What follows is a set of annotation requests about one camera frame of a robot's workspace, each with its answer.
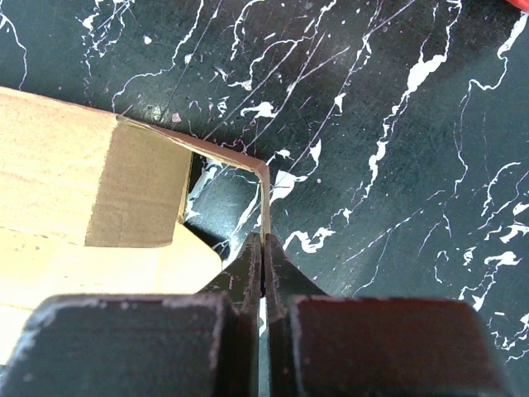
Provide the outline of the brown cardboard box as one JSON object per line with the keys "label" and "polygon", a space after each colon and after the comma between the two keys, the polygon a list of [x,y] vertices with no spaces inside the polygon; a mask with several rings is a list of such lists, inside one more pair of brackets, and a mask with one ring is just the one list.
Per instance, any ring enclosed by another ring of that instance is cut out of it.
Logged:
{"label": "brown cardboard box", "polygon": [[1,90],[1,360],[59,294],[190,294],[221,257],[185,224],[193,158],[254,174],[270,232],[269,168],[122,115]]}

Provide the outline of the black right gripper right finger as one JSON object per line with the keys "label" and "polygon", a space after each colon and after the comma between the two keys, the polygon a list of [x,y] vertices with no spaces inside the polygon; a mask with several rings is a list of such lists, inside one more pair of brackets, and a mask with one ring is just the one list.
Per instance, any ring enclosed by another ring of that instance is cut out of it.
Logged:
{"label": "black right gripper right finger", "polygon": [[453,299],[346,298],[264,238],[273,396],[512,396],[479,315]]}

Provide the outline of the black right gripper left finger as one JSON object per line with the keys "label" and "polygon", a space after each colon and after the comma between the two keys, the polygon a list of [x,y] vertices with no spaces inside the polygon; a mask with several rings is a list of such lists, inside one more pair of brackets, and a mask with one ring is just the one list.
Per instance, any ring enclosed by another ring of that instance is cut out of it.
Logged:
{"label": "black right gripper left finger", "polygon": [[4,396],[256,396],[263,247],[196,294],[59,294],[26,321]]}

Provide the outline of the red plastic shopping basket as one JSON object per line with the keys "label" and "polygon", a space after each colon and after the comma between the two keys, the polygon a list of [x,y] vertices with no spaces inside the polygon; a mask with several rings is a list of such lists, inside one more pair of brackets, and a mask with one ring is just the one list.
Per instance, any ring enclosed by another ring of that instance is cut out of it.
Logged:
{"label": "red plastic shopping basket", "polygon": [[529,0],[507,0],[507,2],[523,12],[529,12]]}

